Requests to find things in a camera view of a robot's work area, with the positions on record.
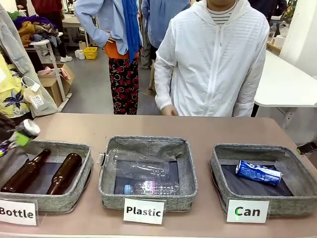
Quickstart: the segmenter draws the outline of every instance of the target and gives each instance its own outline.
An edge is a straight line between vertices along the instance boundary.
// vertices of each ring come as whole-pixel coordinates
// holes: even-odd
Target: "striped shirt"
[[[215,21],[217,25],[223,25],[229,20],[236,5],[237,5],[237,0],[234,3],[234,5],[226,11],[212,11],[208,8],[207,10],[211,14],[212,19]]]

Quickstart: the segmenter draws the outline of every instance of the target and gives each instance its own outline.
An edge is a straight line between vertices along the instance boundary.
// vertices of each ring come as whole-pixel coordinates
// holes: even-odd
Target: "water bottle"
[[[145,181],[134,186],[125,185],[125,195],[177,195],[179,185],[175,182]]]
[[[108,153],[108,170],[117,177],[159,181],[169,176],[169,163],[163,159],[134,151],[112,149]]]
[[[268,43],[272,43],[273,38],[276,34],[276,31],[277,31],[277,27],[276,27],[276,22],[275,22],[275,23],[273,23],[273,25],[269,29],[269,34],[268,34],[268,38],[267,38]]]

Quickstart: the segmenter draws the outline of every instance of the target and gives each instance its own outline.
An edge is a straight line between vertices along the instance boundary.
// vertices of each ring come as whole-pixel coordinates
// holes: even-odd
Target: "blue bottle cap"
[[[124,195],[130,195],[131,185],[124,186]]]

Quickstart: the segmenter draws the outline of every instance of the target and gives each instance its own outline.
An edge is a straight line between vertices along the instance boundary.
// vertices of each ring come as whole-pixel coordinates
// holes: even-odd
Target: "yellow floral shirt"
[[[8,118],[18,118],[30,112],[24,101],[21,75],[13,64],[7,64],[0,49],[0,112]]]

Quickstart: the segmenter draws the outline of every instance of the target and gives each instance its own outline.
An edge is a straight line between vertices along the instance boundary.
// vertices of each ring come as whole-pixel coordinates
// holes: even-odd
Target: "yellow plastic crate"
[[[94,60],[97,58],[97,47],[87,47],[84,49],[85,57],[88,60]]]

